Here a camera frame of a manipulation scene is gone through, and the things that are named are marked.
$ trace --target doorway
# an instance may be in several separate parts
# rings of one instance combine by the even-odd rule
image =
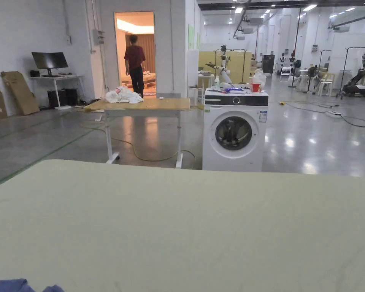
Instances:
[[[124,53],[125,49],[130,46],[130,35],[136,34],[138,36],[137,45],[143,48],[146,58],[146,61],[143,62],[144,98],[155,98],[154,13],[152,11],[115,13],[115,26],[120,84],[133,91],[131,77],[125,74]]]

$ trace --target red shirt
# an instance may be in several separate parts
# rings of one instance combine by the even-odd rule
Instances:
[[[125,49],[124,59],[129,61],[129,69],[135,69],[146,60],[143,48],[139,46],[129,46]]]

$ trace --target washing machine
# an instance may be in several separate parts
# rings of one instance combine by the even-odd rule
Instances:
[[[203,170],[262,169],[268,114],[266,93],[205,92]]]

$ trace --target green floor line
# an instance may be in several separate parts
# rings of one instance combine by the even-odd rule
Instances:
[[[8,134],[5,134],[5,135],[3,135],[3,136],[0,136],[0,139],[3,139],[3,138],[5,138],[5,137],[7,137],[7,136],[9,136],[9,135],[12,135],[12,134],[15,134],[15,133],[22,132],[22,131],[27,130],[27,129],[30,129],[30,128],[32,128],[32,127],[35,127],[35,126],[41,125],[41,124],[46,123],[46,122],[48,122],[48,121],[52,121],[53,119],[57,119],[57,118],[59,118],[59,117],[66,116],[67,114],[71,114],[71,113],[73,113],[73,112],[75,112],[75,111],[71,111],[71,112],[68,112],[68,113],[65,113],[65,114],[62,114],[62,115],[59,115],[59,116],[53,117],[53,118],[51,118],[51,119],[47,119],[47,120],[41,121],[40,123],[37,123],[37,124],[31,125],[31,126],[29,126],[29,127],[27,127],[27,128],[24,128],[24,129],[21,129],[21,130],[18,130],[18,131],[10,132],[10,133],[8,133]]]
[[[62,148],[66,147],[66,146],[68,146],[68,145],[70,145],[70,144],[72,144],[72,143],[73,143],[73,142],[75,142],[75,141],[80,140],[82,137],[84,137],[84,136],[88,135],[89,133],[91,133],[91,132],[93,132],[93,131],[96,131],[96,129],[92,129],[92,130],[90,130],[90,131],[88,131],[88,132],[86,132],[86,133],[82,134],[81,136],[76,137],[76,139],[74,139],[74,140],[72,140],[72,141],[70,141],[70,142],[66,143],[66,144],[65,144],[65,145],[63,145],[63,146],[58,147],[57,149],[55,149],[55,150],[53,150],[53,151],[51,151],[51,152],[47,153],[46,155],[42,156],[41,158],[38,158],[37,160],[35,160],[35,161],[31,162],[30,164],[27,164],[26,166],[22,167],[22,168],[21,168],[21,169],[19,169],[18,171],[14,172],[14,173],[11,173],[10,175],[8,175],[8,176],[6,176],[6,177],[3,177],[2,179],[0,179],[0,184],[4,183],[5,181],[7,181],[7,180],[9,180],[9,179],[13,178],[14,176],[16,176],[16,175],[18,175],[18,174],[20,174],[21,172],[25,171],[27,168],[29,168],[29,167],[33,166],[34,164],[36,164],[36,163],[40,162],[41,160],[43,160],[43,159],[47,158],[48,156],[50,156],[50,155],[52,155],[53,153],[55,153],[55,152],[57,152],[57,151],[61,150]]]

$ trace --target power strip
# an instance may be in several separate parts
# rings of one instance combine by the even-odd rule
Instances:
[[[338,117],[341,117],[342,116],[341,113],[338,113],[338,112],[335,112],[335,111],[327,111],[327,112],[325,112],[325,114],[327,116],[335,117],[335,118],[338,118]]]

